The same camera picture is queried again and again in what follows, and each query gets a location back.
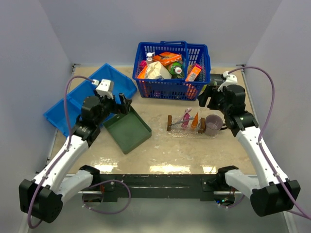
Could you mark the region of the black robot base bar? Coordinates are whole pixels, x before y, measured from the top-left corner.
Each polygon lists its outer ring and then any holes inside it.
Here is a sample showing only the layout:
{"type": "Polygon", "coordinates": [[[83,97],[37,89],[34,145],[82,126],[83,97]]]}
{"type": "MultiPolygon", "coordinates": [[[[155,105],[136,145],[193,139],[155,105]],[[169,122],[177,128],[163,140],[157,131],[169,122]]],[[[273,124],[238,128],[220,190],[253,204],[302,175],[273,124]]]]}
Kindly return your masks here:
{"type": "Polygon", "coordinates": [[[109,183],[87,187],[82,191],[85,194],[103,195],[104,202],[127,198],[127,189],[112,180],[125,183],[134,199],[198,199],[229,205],[240,198],[238,191],[217,184],[215,174],[100,174],[94,184],[103,181],[109,183]]]}

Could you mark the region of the pink toothpaste tube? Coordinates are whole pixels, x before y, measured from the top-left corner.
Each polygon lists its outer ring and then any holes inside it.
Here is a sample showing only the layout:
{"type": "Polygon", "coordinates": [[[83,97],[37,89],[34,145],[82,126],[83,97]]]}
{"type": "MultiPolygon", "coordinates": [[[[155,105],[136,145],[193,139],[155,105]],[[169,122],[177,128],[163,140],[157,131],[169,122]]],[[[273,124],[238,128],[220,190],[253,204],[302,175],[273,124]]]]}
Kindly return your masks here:
{"type": "Polygon", "coordinates": [[[183,119],[182,119],[182,124],[181,124],[181,128],[184,130],[187,128],[189,120],[190,120],[190,112],[191,112],[191,108],[187,108],[184,112],[183,115],[183,119]]]}

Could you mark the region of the purple translucent cup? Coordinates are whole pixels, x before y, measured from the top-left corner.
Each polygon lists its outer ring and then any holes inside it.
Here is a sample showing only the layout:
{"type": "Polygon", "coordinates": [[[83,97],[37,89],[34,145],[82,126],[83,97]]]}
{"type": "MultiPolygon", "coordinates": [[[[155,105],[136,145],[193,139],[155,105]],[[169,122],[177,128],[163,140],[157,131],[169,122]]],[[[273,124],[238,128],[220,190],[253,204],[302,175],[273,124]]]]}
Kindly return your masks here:
{"type": "Polygon", "coordinates": [[[216,136],[220,131],[227,129],[222,118],[218,115],[207,116],[205,118],[205,127],[205,134],[207,136],[216,136]]]}

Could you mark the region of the grey toothbrush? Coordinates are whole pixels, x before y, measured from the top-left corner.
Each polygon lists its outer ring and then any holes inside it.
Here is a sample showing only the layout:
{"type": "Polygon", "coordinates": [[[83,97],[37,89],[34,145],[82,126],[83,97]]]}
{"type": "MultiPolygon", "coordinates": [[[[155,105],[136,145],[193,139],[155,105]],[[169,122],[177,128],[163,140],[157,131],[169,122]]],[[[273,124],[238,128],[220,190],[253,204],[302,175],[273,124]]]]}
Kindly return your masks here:
{"type": "Polygon", "coordinates": [[[175,123],[172,123],[171,124],[171,127],[174,126],[174,125],[178,125],[178,124],[183,124],[183,123],[187,123],[191,120],[194,120],[194,117],[190,117],[189,119],[186,119],[186,120],[181,120],[181,121],[178,121],[178,122],[175,122],[175,123]]]}

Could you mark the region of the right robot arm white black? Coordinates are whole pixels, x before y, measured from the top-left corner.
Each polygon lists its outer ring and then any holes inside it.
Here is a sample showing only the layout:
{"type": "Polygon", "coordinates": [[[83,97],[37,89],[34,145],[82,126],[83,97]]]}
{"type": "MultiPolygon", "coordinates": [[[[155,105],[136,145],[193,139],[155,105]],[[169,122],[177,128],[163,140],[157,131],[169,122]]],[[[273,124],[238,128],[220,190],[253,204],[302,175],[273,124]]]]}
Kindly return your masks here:
{"type": "Polygon", "coordinates": [[[245,89],[237,84],[223,87],[208,86],[198,97],[199,105],[219,110],[225,125],[246,151],[257,175],[252,179],[235,166],[218,170],[216,184],[227,191],[233,187],[246,196],[258,216],[289,211],[300,192],[296,180],[290,180],[278,166],[264,140],[252,113],[245,109],[245,89]]]}

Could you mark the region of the clear glass tray wooden handles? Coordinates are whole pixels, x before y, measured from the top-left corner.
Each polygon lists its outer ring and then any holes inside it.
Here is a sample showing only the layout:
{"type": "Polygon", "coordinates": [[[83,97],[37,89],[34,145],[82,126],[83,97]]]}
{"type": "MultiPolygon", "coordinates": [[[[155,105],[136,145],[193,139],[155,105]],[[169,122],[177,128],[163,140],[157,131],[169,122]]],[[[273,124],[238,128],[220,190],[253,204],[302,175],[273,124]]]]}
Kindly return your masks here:
{"type": "Polygon", "coordinates": [[[174,125],[171,127],[172,123],[178,122],[180,119],[179,116],[167,116],[167,123],[165,126],[165,129],[167,130],[168,135],[175,137],[175,138],[186,138],[186,139],[214,139],[216,136],[207,136],[205,134],[205,119],[201,117],[198,122],[198,126],[195,130],[192,130],[190,128],[190,125],[192,123],[192,120],[189,122],[186,129],[181,128],[181,124],[174,125]]]}

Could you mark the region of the orange toothpaste tube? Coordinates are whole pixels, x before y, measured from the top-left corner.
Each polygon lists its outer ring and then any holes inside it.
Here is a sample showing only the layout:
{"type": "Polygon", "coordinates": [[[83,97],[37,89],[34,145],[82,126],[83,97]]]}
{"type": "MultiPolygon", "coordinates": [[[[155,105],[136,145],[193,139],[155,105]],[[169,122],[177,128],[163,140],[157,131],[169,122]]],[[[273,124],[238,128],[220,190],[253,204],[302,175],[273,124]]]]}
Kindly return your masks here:
{"type": "Polygon", "coordinates": [[[198,113],[197,113],[197,114],[195,115],[195,117],[194,117],[194,119],[193,119],[191,125],[190,125],[190,128],[191,128],[192,130],[195,130],[195,129],[197,128],[197,126],[198,126],[198,122],[199,122],[199,116],[198,116],[198,113]]]}

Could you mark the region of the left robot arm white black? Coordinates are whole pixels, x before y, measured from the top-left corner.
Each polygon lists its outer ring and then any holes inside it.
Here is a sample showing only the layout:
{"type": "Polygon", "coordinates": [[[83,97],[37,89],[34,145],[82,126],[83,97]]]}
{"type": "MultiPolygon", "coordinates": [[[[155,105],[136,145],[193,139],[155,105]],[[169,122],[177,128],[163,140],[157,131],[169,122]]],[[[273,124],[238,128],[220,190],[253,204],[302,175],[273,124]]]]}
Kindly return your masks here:
{"type": "Polygon", "coordinates": [[[83,101],[81,113],[67,137],[63,147],[51,162],[31,181],[23,180],[19,185],[21,211],[27,214],[28,225],[31,218],[52,223],[63,206],[79,191],[100,187],[99,170],[83,166],[71,178],[66,179],[76,160],[87,151],[100,133],[100,125],[111,114],[128,114],[131,100],[119,94],[120,103],[114,98],[99,95],[87,97],[83,101]]]}

